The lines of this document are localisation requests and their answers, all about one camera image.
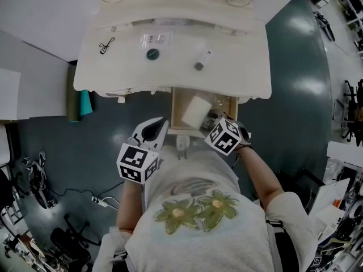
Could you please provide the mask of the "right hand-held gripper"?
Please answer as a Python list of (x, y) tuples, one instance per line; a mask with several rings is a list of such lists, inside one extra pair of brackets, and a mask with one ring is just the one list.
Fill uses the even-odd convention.
[(243, 125), (224, 112), (209, 112), (206, 126), (205, 143), (223, 155), (229, 155), (242, 142)]

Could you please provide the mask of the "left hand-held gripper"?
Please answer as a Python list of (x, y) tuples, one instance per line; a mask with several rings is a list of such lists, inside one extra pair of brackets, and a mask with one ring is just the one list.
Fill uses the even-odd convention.
[(156, 117), (139, 124), (127, 143), (123, 143), (116, 160), (121, 178), (139, 184), (159, 167), (160, 151), (169, 128), (169, 120)]

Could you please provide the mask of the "wooden large drawer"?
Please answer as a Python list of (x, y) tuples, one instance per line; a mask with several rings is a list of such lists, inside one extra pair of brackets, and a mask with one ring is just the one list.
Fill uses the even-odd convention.
[(211, 92), (188, 89), (176, 88), (172, 89), (172, 107), (171, 107), (171, 123), (168, 130), (169, 135), (188, 135), (190, 137), (205, 138), (205, 135), (199, 131), (190, 128), (182, 122), (182, 115), (186, 110), (189, 102), (195, 95), (208, 95)]

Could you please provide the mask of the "white box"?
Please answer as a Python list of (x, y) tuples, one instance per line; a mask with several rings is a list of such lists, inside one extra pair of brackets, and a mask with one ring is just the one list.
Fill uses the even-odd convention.
[(210, 111), (219, 109), (212, 96), (195, 95), (184, 111), (181, 121), (190, 128), (199, 130)]

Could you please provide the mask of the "person's left forearm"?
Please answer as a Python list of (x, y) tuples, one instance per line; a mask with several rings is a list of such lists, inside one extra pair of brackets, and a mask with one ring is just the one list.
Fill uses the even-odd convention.
[(124, 182), (116, 217), (116, 226), (120, 231), (133, 233), (143, 214), (142, 191), (142, 185), (129, 180)]

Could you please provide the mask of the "person's right forearm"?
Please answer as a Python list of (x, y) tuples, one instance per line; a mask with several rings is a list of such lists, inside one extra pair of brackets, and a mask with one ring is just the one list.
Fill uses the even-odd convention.
[(280, 182), (270, 167), (251, 147), (244, 146), (238, 149), (237, 153), (247, 169), (263, 209), (266, 210), (270, 202), (284, 192)]

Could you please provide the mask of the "clear plastic bag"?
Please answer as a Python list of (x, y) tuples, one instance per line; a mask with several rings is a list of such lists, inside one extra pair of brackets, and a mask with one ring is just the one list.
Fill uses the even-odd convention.
[(238, 115), (238, 99), (236, 97), (211, 94), (210, 96), (212, 109), (219, 109), (230, 117), (236, 118)]

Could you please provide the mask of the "teal roll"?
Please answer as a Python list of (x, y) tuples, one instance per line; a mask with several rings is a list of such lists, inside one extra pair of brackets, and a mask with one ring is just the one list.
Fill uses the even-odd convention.
[(92, 113), (93, 108), (91, 105), (90, 95), (87, 90), (81, 91), (80, 99), (80, 116), (85, 116)]

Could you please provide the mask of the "white tube with black cap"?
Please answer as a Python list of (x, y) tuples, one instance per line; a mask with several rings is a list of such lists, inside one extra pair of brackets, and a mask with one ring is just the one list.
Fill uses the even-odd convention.
[(214, 52), (211, 49), (204, 49), (197, 62), (194, 64), (194, 68), (197, 71), (201, 71), (213, 58)]

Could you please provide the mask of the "black eyelash curler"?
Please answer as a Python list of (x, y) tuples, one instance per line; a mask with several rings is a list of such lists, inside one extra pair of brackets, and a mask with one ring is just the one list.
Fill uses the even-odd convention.
[(110, 43), (114, 42), (115, 38), (111, 37), (110, 40), (106, 43), (100, 43), (99, 44), (99, 48), (100, 48), (100, 54), (104, 55), (107, 51), (107, 49), (109, 48)]

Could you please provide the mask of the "white flower-print shirt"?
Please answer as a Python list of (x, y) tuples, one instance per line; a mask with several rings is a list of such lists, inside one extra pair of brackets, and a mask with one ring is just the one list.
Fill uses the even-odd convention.
[(306, 272), (315, 257), (317, 236), (300, 198), (284, 191), (263, 209), (213, 151), (179, 160), (164, 147), (142, 187), (133, 233), (111, 227), (92, 272)]

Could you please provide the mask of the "grey folded device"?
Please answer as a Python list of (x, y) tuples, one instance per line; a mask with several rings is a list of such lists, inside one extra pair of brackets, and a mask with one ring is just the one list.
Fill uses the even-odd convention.
[(29, 157), (23, 159), (22, 164), (28, 171), (28, 183), (32, 194), (43, 209), (52, 209), (57, 202), (49, 192), (48, 180), (45, 173), (46, 155), (39, 153), (37, 160), (31, 161)]

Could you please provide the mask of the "white cluttered desk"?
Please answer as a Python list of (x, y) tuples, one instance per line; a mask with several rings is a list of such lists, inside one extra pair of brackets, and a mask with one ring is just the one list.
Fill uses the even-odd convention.
[(318, 179), (325, 185), (315, 185), (307, 210), (318, 248), (306, 272), (363, 272), (363, 147), (330, 141)]

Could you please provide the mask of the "white flat panel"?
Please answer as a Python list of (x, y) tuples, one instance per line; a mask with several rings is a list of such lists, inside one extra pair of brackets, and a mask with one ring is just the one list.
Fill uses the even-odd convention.
[(16, 120), (21, 73), (0, 69), (0, 120)]

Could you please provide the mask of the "black folded tripod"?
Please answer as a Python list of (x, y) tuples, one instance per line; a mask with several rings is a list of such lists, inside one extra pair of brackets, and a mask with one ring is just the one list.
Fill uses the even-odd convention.
[(327, 36), (327, 38), (332, 41), (335, 42), (335, 36), (334, 33), (330, 27), (330, 24), (328, 22), (328, 20), (318, 11), (314, 11), (313, 12), (316, 22), (319, 25), (319, 27), (323, 30), (323, 32), (325, 33), (325, 35)]

